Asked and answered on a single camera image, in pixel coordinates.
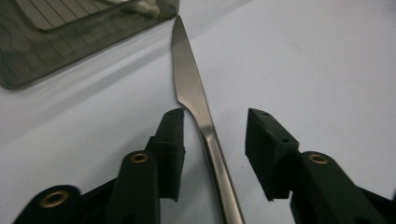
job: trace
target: knife handle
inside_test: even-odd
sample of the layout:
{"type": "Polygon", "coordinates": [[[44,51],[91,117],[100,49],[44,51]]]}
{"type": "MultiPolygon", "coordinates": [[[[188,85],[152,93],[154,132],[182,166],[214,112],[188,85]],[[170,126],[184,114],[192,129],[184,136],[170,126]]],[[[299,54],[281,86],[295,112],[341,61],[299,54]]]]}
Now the knife handle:
{"type": "Polygon", "coordinates": [[[219,144],[215,128],[201,129],[206,161],[212,174],[224,224],[244,224],[245,220],[233,188],[233,181],[219,144]]]}

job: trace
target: black plastic bracket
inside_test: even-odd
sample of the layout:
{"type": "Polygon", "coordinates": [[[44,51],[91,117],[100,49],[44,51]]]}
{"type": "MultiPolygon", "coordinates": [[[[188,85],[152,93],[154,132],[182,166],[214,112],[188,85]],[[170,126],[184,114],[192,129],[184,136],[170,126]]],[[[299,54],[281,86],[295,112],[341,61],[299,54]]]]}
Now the black plastic bracket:
{"type": "Polygon", "coordinates": [[[269,113],[249,109],[246,155],[269,201],[287,199],[298,224],[396,223],[395,200],[360,189],[331,157],[298,151],[269,113]]]}
{"type": "Polygon", "coordinates": [[[184,162],[184,109],[163,115],[146,150],[124,157],[119,175],[80,195],[73,186],[37,194],[14,223],[159,224],[160,198],[177,200],[184,162]]]}

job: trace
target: stainless steel utensil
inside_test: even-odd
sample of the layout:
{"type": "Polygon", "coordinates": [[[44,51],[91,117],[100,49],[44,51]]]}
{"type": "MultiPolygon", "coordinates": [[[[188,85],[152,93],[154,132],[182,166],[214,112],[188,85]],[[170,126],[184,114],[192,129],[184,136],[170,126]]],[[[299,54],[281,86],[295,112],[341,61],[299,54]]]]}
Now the stainless steel utensil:
{"type": "Polygon", "coordinates": [[[177,16],[172,33],[172,60],[178,101],[195,117],[204,152],[213,176],[223,223],[245,223],[233,182],[210,116],[204,87],[192,54],[183,21],[177,16]]]}

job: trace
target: white surface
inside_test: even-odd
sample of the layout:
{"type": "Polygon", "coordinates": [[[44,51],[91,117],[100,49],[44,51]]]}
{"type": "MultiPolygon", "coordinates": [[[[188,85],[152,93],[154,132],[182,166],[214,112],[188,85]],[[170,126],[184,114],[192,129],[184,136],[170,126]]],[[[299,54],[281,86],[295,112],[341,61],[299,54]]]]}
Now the white surface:
{"type": "MultiPolygon", "coordinates": [[[[359,186],[396,187],[396,2],[181,1],[247,223],[293,223],[288,201],[268,203],[244,156],[248,108],[275,116],[300,150],[332,156],[359,186]]],[[[39,191],[85,193],[144,149],[163,113],[178,107],[169,21],[23,91],[0,90],[0,223],[39,191]]],[[[179,201],[162,223],[219,223],[195,126],[179,201]]]]}

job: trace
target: brass insert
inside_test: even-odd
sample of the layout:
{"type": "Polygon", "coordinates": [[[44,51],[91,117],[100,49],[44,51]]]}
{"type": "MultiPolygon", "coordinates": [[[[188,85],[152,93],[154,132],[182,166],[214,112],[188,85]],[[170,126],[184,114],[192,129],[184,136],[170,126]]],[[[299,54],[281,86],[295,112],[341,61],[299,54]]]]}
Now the brass insert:
{"type": "Polygon", "coordinates": [[[143,153],[139,153],[139,154],[132,156],[132,162],[135,162],[135,163],[144,162],[148,159],[149,159],[149,156],[147,154],[143,154],[143,153]]]}
{"type": "Polygon", "coordinates": [[[40,201],[41,207],[51,208],[58,206],[61,203],[64,203],[69,197],[69,192],[65,190],[54,191],[51,194],[48,194],[40,201]]]}
{"type": "Polygon", "coordinates": [[[326,164],[328,162],[326,158],[324,158],[323,156],[320,156],[318,154],[309,155],[309,160],[311,160],[315,163],[319,163],[319,164],[326,164]]]}

